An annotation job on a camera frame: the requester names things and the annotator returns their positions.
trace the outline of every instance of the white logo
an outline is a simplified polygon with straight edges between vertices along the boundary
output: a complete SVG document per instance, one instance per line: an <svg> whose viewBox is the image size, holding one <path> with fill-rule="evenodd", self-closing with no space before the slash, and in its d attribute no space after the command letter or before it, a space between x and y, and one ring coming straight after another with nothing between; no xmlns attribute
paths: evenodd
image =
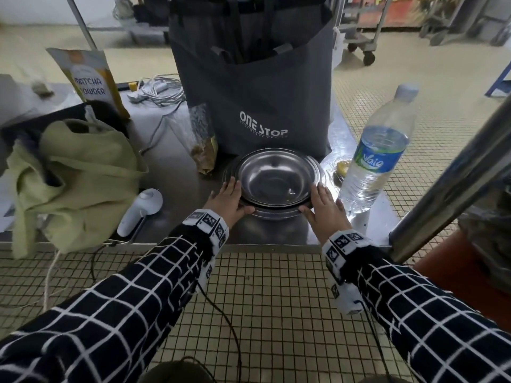
<svg viewBox="0 0 511 383"><path fill-rule="evenodd" d="M369 169L369 170L375 170L375 169L381 168L384 164L384 162L382 160L378 160L378 158L375 157L374 155L367 156L365 153L364 153L364 155L362 157L362 161L360 161L360 163L364 166L364 168Z"/></svg>
<svg viewBox="0 0 511 383"><path fill-rule="evenodd" d="M244 124L247 128L252 130L254 133L257 133L261 137L286 137L287 130L272 130L269 128L265 128L260 123L257 123L257 121L252 118L250 115L245 114L244 111L240 111L240 122Z"/></svg>

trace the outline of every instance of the black and white grid shirt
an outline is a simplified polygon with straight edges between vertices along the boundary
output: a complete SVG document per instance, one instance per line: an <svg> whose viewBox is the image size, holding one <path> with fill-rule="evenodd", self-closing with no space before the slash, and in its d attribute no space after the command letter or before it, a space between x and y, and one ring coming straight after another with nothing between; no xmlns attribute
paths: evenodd
<svg viewBox="0 0 511 383"><path fill-rule="evenodd" d="M351 236L329 241L339 254L330 252L330 268L340 283L358 286L420 380L511 381L509 334ZM136 382L227 237L218 215L195 211L144 258L3 339L0 382Z"/></svg>

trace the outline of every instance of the matcha powder pouch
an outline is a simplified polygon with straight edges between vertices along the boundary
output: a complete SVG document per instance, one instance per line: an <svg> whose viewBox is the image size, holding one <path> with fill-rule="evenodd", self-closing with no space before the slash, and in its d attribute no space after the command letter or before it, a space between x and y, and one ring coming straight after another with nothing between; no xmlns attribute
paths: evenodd
<svg viewBox="0 0 511 383"><path fill-rule="evenodd" d="M47 48L46 51L57 62L84 102L107 102L122 118L129 119L129 113L123 106L116 83L108 68L104 51L57 48Z"/></svg>

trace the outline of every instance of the green fabric bag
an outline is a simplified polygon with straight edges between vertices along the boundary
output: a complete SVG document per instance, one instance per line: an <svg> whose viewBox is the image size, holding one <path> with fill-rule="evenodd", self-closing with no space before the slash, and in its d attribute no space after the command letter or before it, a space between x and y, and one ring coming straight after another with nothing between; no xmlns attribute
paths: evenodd
<svg viewBox="0 0 511 383"><path fill-rule="evenodd" d="M138 195L147 172L140 155L121 132L75 119L50 124L39 150L63 185L47 185L39 160L16 141L7 159L16 206L14 257L34 253L38 214L48 214L43 233L62 253L105 242Z"/></svg>

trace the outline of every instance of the bottle cap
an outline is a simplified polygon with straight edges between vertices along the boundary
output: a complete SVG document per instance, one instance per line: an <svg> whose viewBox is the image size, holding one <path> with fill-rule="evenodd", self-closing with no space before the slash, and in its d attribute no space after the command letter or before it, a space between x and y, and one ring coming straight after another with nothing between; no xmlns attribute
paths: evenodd
<svg viewBox="0 0 511 383"><path fill-rule="evenodd" d="M418 86L412 85L410 83L403 83L398 86L398 89L395 91L394 98L399 99L400 101L411 103L418 94Z"/></svg>

